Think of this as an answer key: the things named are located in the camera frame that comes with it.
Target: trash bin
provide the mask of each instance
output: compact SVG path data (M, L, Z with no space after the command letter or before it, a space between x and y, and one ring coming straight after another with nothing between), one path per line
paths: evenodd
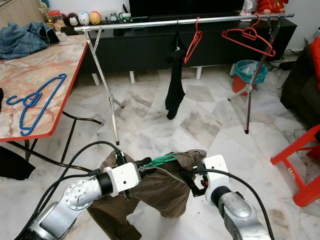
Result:
M233 84L232 84L232 90L235 93L239 92L246 86L246 84L250 83L250 80L253 77L258 67L258 64L259 62L254 60L242 60L236 63L235 69L234 69ZM268 68L265 64L263 64L252 87L255 88L256 84L263 83L267 73L268 73Z

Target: red hanger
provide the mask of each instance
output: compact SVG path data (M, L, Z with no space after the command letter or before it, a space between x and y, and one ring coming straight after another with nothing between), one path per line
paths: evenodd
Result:
M232 42L235 42L235 43L237 43L237 44L240 44L240 45L242 45L242 46L244 46L244 47L247 47L247 48L249 48L249 49L255 50L255 51L258 52L258 53L267 55L267 56L269 56L269 57L274 57L274 56L276 55L276 51L273 50L273 48L272 48L272 46L270 45L270 43L267 42L267 40L265 40L263 37L259 36L259 35L257 34L256 30L254 29L254 26L257 25L257 24L260 22L260 16L259 16L259 14L257 14L257 13L254 13L253 15L256 15L256 16L258 17L258 21L257 21L256 23L252 24L251 27L247 27L247 28L245 28L245 29L238 29L238 28L228 29L227 31L223 31L223 32L222 32L222 37L224 37L225 39L228 39L228 40L230 40L230 41L232 41ZM268 51L268 52L261 51L261 50L259 50L259 49L256 49L256 48L252 47L252 46L248 46L248 45L246 45L246 44L244 44L244 43L242 43L242 42L239 42L239 41L237 41L237 40L234 40L234 39L228 37L228 33L229 33L229 32L233 32L233 31L242 32L242 36L243 36L243 37L245 37L245 38L247 38L247 39L250 39L250 40L252 40L252 41L255 41L257 38L261 39L262 41L264 41L264 42L269 46L269 51Z
M198 20L200 17L196 18L195 21L195 34L193 37L193 40L189 46L188 51L186 52L185 58L184 58L184 64L186 64L189 60L189 58L191 57L192 53L194 52L196 46L198 45L198 43L200 42L201 38L202 38L202 31L198 30Z

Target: marble floor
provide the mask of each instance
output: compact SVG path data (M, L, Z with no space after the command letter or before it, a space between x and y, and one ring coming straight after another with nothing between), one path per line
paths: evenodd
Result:
M125 108L116 109L120 148L136 160L152 158L170 151L206 150L209 156L223 155L230 173L243 178L260 195L277 240L320 239L320 201L300 208L292 200L299 191L284 165L273 166L270 158L306 131L306 126L280 102L281 86L288 71L270 68L264 83L252 94L252 114L249 134L244 133L246 98L232 101L232 81L229 65L204 67L200 80L195 69L182 72L184 97L177 116L166 118L165 98L170 83L170 70L136 72L136 84L131 85L129 73L107 74L107 82L115 98ZM79 77L65 111L69 114L95 118L105 122L78 122L69 151L68 161L81 147L97 140L114 143L113 125L104 86L95 86L90 75ZM53 136L40 139L35 150L59 160L63 154L72 120L62 116ZM19 154L12 146L3 146ZM105 145L89 148L79 156L77 165L98 168L111 149ZM320 173L320 163L305 152L290 157L300 176L310 182ZM29 219L41 195L63 169L32 156L36 167L28 180L0 178L0 239L17 236ZM52 201L58 201L70 181L62 184ZM253 195L241 184L232 181L257 209L265 225L262 211ZM143 240L231 240L217 209L204 196L190 196L186 212L178 219L167 219L155 209L140 202L127 217L142 234ZM105 240L103 231L87 212L81 214L67 240Z

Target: black cabinet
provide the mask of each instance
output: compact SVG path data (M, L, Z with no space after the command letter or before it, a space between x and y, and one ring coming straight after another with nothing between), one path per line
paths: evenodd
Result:
M261 53L238 45L222 37L222 32L227 29L245 29L251 22L226 21L202 23L199 25L203 37L194 50L186 67L233 64L243 59L259 60ZM272 22L275 28L277 21ZM274 57L267 57L267 61L279 60L297 25L285 19L282 22L278 35L273 43L276 51ZM269 28L265 21L261 21L255 29L259 35L269 40ZM195 26L192 24L178 27L180 36L188 48L194 34ZM104 72L120 71L145 71L170 68L166 63L166 53L169 51L170 42L177 31L177 26L146 27L129 29L123 36L113 36L112 29L105 29L100 36L96 55ZM90 38L95 42L97 33L91 31ZM264 51L266 43L262 40L252 41L241 36L240 32L231 35L232 38ZM87 49L82 61L80 71L97 73L91 51Z

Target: white wall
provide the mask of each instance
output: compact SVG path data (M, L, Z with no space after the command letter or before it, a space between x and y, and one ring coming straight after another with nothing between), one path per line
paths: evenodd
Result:
M110 13L122 12L122 4L129 8L129 0L49 0L49 2L52 10L57 9L65 14L98 11L102 19L105 16L109 17ZM287 48L301 50L305 46L305 36L320 27L320 0L289 0L289 3L285 4L285 10L287 13L295 14L289 20L297 24Z

